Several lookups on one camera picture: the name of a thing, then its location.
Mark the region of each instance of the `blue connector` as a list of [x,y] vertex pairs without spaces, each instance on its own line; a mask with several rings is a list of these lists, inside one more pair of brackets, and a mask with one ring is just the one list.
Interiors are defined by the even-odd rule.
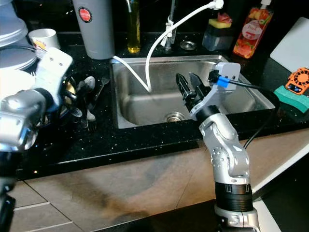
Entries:
[[217,85],[226,88],[226,87],[228,86],[229,81],[230,81],[230,80],[229,80],[228,78],[225,78],[225,77],[223,77],[223,76],[219,76]]

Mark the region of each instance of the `sink basin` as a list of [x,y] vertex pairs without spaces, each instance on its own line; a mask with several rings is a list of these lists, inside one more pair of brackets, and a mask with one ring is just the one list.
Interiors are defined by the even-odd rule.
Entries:
[[[124,59],[144,81],[146,58]],[[152,58],[150,81],[153,91],[148,93],[121,63],[113,61],[112,89],[114,119],[117,128],[129,128],[157,123],[190,119],[176,85],[176,73],[187,80],[189,72],[197,74],[204,83],[214,64],[227,62],[219,55]],[[242,75],[239,80],[249,83]],[[225,92],[219,110],[225,114],[274,108],[259,91],[237,86],[235,91]]]

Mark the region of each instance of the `black cable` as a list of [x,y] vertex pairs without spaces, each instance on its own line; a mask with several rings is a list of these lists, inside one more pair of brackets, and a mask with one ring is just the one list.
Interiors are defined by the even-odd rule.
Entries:
[[0,47],[0,51],[6,50],[6,49],[25,49],[25,50],[30,50],[32,52],[35,51],[33,47],[21,46],[21,45],[11,45],[11,46]]
[[262,93],[264,93],[265,95],[270,96],[273,99],[273,104],[275,105],[275,109],[271,112],[269,118],[261,125],[261,127],[247,140],[247,142],[244,145],[244,148],[246,149],[248,147],[248,145],[252,142],[252,140],[262,131],[262,129],[273,119],[273,117],[277,114],[279,107],[280,107],[280,100],[277,97],[276,94],[274,94],[272,91],[266,89],[266,88],[262,88],[260,86],[255,86],[255,85],[251,85],[251,84],[246,84],[246,83],[242,83],[239,81],[233,81],[233,80],[229,80],[229,83],[237,85],[237,86],[242,86],[242,87],[246,87],[246,88],[254,88],[257,89],[259,91],[261,91]]

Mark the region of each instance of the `white cup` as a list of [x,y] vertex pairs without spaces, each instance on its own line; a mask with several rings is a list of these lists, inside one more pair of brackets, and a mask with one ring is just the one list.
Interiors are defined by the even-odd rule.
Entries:
[[36,56],[40,59],[42,59],[49,48],[55,47],[60,49],[56,31],[53,29],[33,30],[29,32],[28,36],[36,49]]

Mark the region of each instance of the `sponge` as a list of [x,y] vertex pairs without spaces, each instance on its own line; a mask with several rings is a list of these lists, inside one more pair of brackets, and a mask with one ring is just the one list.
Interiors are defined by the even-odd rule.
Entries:
[[208,24],[212,25],[215,28],[222,29],[222,28],[230,28],[232,23],[222,23],[219,22],[216,18],[211,18],[208,20]]
[[280,86],[278,89],[276,89],[275,94],[281,102],[294,106],[302,113],[309,109],[309,97],[305,95],[297,95],[292,93],[284,86]]

